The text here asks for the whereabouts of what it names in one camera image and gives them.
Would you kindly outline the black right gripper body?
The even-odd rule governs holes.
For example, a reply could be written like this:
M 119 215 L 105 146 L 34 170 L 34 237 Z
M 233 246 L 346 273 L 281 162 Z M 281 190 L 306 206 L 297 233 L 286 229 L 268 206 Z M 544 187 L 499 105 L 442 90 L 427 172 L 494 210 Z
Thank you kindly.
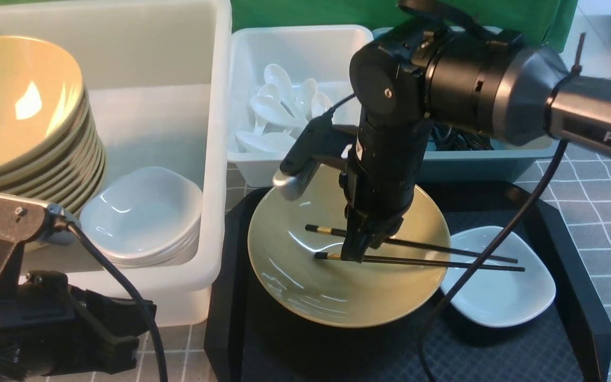
M 384 124 L 361 112 L 353 157 L 341 181 L 347 206 L 368 215 L 372 235 L 380 223 L 404 222 L 433 126 L 429 120 Z

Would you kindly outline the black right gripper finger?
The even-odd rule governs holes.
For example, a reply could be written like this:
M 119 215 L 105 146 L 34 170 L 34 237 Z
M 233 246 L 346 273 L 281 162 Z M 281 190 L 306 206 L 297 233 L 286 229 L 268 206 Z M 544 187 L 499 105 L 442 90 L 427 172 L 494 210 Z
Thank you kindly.
M 341 248 L 341 259 L 362 263 L 372 238 L 372 222 L 368 215 L 346 206 L 346 234 Z
M 392 239 L 400 230 L 402 223 L 403 220 L 388 220 L 380 223 L 373 232 L 369 247 L 378 249 L 383 242 Z

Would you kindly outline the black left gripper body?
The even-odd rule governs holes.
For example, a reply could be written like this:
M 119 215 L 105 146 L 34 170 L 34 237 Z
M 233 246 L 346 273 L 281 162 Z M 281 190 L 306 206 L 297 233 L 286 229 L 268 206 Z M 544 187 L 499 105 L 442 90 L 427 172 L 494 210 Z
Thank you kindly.
M 22 314 L 0 329 L 0 354 L 25 375 L 113 375 L 136 367 L 148 325 L 135 300 L 69 285 L 58 271 L 31 271 L 15 303 Z

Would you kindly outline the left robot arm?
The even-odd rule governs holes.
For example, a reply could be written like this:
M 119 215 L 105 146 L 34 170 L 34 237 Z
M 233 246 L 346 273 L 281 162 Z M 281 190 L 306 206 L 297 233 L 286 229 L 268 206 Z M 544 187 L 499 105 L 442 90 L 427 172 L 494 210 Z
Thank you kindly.
M 149 330 L 140 304 L 70 285 L 58 271 L 20 283 L 23 256 L 23 242 L 0 239 L 0 379 L 135 368 Z

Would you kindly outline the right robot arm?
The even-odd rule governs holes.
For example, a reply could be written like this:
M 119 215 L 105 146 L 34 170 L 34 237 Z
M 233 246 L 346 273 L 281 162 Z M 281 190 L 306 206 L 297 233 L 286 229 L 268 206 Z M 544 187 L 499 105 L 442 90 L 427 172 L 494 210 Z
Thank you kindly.
M 514 30 L 491 32 L 437 1 L 400 1 L 412 15 L 357 51 L 363 107 L 342 184 L 344 261 L 363 261 L 401 226 L 433 125 L 522 146 L 548 136 L 611 158 L 611 80 L 580 75 Z

